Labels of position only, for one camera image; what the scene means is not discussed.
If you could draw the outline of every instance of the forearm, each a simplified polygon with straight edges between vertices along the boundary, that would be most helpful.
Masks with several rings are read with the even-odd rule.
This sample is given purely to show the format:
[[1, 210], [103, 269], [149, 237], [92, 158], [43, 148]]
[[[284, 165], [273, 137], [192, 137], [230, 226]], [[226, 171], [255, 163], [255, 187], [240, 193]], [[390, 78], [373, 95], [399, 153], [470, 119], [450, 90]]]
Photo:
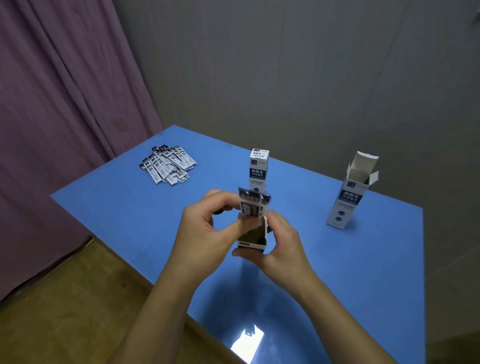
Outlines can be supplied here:
[[333, 364], [394, 364], [316, 276], [294, 295], [317, 331]]
[[175, 363], [194, 291], [166, 267], [109, 364]]

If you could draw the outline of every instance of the table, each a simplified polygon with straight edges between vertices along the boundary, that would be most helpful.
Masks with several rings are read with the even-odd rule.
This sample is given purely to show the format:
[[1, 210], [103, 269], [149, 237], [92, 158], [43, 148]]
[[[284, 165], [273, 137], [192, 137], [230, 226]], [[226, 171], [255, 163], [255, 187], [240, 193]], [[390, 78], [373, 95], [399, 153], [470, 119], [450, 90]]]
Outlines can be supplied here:
[[[198, 162], [185, 183], [155, 185], [138, 167], [152, 146], [162, 144], [181, 145]], [[268, 143], [257, 147], [268, 148]], [[210, 188], [237, 192], [239, 186], [248, 187], [249, 155], [249, 150], [171, 126], [52, 197], [155, 282], [183, 208]], [[341, 183], [270, 158], [269, 208], [299, 231], [313, 269], [358, 322], [399, 363], [424, 363], [422, 209], [367, 191], [341, 231], [325, 223]], [[236, 218], [236, 211], [214, 216], [215, 227], [222, 229]], [[269, 234], [265, 252], [274, 244]], [[300, 306], [253, 264], [230, 254], [198, 288], [188, 314], [247, 362], [329, 362]]]

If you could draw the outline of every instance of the left hand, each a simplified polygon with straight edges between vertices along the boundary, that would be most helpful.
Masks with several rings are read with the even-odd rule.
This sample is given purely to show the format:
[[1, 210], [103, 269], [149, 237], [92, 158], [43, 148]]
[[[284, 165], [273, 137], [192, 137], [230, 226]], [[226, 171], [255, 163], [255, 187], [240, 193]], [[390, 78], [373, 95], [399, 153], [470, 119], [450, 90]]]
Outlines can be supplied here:
[[165, 266], [172, 276], [196, 289], [225, 259], [232, 244], [259, 227], [259, 218], [241, 218], [223, 230], [215, 230], [212, 214], [219, 209], [240, 208], [237, 194], [210, 190], [199, 202], [183, 210], [177, 237]]

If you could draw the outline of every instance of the hand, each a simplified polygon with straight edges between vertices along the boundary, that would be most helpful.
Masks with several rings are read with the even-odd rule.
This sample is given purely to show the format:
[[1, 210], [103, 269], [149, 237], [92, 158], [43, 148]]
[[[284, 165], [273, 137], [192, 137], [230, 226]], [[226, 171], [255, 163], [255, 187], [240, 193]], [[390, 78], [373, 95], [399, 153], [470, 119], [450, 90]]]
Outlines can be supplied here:
[[284, 218], [273, 210], [267, 211], [267, 222], [275, 235], [276, 245], [269, 254], [251, 248], [236, 248], [233, 256], [241, 256], [257, 265], [274, 283], [292, 296], [300, 286], [318, 279], [310, 265], [300, 235]]
[[165, 266], [173, 277], [196, 289], [225, 259], [232, 244], [246, 232], [259, 227], [259, 218], [236, 220], [225, 229], [213, 227], [212, 214], [219, 209], [240, 208], [237, 194], [210, 190], [199, 202], [183, 210], [177, 237]]

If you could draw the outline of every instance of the curtain fold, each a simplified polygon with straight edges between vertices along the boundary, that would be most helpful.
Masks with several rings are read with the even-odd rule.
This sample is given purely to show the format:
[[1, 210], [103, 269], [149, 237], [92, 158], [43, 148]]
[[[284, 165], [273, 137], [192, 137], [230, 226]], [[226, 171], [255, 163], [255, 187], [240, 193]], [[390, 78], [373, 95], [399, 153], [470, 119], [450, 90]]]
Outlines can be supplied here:
[[88, 231], [49, 195], [162, 126], [109, 0], [0, 0], [0, 299]]

